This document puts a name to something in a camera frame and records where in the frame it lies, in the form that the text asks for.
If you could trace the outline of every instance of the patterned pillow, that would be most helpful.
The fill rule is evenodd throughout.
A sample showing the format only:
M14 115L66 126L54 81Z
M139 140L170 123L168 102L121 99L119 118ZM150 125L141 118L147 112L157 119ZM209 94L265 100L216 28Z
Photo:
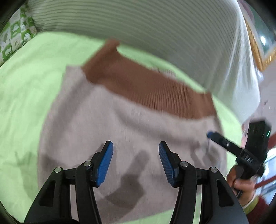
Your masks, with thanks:
M21 6L0 33L0 66L36 35L27 4Z

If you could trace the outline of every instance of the knit sweater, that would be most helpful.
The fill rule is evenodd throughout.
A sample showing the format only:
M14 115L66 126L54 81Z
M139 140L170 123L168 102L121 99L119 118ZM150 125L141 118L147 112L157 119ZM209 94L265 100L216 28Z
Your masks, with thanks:
M206 133L222 133L210 93L149 70L120 55L109 41L81 67L67 67L41 133L38 181L57 166L78 166L107 140L114 154L94 190L103 223L121 223L174 208L178 189L166 180L160 141L193 166L226 174L226 151ZM72 216L77 219L71 197Z

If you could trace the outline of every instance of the metal screw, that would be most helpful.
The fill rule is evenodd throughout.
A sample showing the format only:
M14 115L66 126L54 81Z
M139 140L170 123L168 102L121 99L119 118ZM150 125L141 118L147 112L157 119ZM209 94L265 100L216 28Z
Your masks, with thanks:
M211 171L212 171L213 173L216 173L216 172L217 172L217 168L216 168L216 167L211 167Z
M180 165L183 166L183 167L187 167L188 166L188 163L186 161L181 161L180 162Z
M61 170L62 170L61 167L55 168L55 172L56 172L56 173L59 173Z
M89 167L89 166L91 166L91 161L85 161L84 163L83 163L83 165L84 166L86 166L86 167Z

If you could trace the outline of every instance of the gold frame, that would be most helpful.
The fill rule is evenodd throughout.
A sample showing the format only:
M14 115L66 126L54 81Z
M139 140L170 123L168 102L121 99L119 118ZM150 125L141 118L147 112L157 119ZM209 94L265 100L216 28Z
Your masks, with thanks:
M244 20L245 20L247 32L249 35L251 51L255 59L256 66L260 71L264 71L266 67L276 58L276 48L274 48L273 52L267 58L262 60L262 56L261 56L258 44L256 42L255 36L245 18Z

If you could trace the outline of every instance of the red sleeve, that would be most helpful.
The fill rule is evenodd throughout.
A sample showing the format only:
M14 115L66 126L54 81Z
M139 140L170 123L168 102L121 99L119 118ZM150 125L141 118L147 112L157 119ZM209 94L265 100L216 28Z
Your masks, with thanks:
M271 149L276 146L276 133L271 135L268 140L268 148Z
M260 197L256 207L249 214L247 214L249 224L257 223L258 219L264 214L267 208L268 205L266 204L265 200Z

